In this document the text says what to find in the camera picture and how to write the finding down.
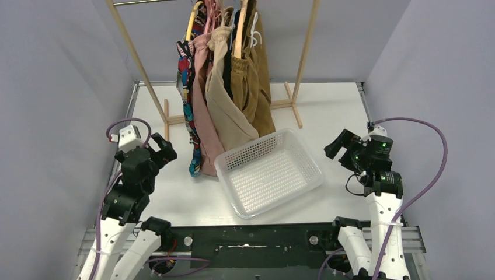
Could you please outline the white plastic basket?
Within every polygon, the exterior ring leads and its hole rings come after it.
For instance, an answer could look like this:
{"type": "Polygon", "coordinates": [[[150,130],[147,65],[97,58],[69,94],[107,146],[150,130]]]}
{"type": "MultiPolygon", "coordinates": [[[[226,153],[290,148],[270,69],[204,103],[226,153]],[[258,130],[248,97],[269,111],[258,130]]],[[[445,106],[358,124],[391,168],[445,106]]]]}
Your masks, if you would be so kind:
{"type": "Polygon", "coordinates": [[[324,182],[310,150],[291,129],[224,152],[214,166],[232,208],[242,219],[284,205],[324,182]]]}

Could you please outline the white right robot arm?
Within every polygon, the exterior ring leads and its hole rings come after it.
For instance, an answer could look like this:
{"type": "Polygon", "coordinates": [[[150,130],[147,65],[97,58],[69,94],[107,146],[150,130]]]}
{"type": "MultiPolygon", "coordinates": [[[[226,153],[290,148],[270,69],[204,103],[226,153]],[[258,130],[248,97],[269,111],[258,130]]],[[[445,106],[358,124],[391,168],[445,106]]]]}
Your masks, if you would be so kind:
{"type": "Polygon", "coordinates": [[[345,252],[354,279],[410,279],[403,251],[402,223],[399,210],[403,205],[402,176],[392,170],[390,152],[393,140],[386,130],[375,127],[360,137],[344,129],[324,148],[326,157],[339,159],[363,187],[370,214],[371,244],[365,241],[359,220],[337,217],[328,233],[331,246],[345,252]]]}

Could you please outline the brown shorts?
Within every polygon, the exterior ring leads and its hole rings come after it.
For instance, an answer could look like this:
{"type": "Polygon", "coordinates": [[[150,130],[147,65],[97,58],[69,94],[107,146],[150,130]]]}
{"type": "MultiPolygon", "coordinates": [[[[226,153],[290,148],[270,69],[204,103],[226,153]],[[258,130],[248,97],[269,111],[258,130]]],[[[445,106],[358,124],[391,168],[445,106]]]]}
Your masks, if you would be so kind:
{"type": "Polygon", "coordinates": [[[231,89],[233,102],[245,115],[260,137],[273,133],[276,128],[271,115],[270,77],[266,41],[257,2],[249,1],[243,25],[242,58],[233,55],[231,89]]]}

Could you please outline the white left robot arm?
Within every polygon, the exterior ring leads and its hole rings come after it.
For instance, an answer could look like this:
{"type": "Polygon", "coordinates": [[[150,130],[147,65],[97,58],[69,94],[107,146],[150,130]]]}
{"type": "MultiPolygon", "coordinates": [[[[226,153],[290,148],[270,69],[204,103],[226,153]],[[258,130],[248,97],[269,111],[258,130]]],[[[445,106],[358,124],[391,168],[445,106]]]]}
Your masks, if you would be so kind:
{"type": "Polygon", "coordinates": [[[78,275],[79,279],[134,279],[151,254],[174,244],[170,222],[140,217],[150,202],[159,170],[177,158],[172,144],[158,133],[150,136],[159,147],[155,151],[139,138],[134,146],[119,139],[115,154],[121,170],[113,180],[98,212],[95,241],[78,275]],[[132,245],[124,245],[135,227],[141,223],[132,245]]]}

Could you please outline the wooden hanger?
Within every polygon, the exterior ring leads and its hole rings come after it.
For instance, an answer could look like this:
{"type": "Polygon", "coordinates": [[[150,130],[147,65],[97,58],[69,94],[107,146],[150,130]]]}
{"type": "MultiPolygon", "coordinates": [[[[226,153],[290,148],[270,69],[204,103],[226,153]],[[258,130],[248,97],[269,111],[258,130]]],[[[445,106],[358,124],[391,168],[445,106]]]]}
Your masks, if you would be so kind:
{"type": "Polygon", "coordinates": [[[247,12],[247,7],[248,7],[248,0],[241,0],[241,9],[240,9],[240,14],[239,14],[239,19],[238,19],[238,24],[237,24],[237,31],[236,31],[236,40],[235,40],[235,45],[233,49],[233,55],[234,57],[241,59],[242,58],[242,38],[243,38],[243,25],[245,22],[246,18],[246,12],[247,12]]]}

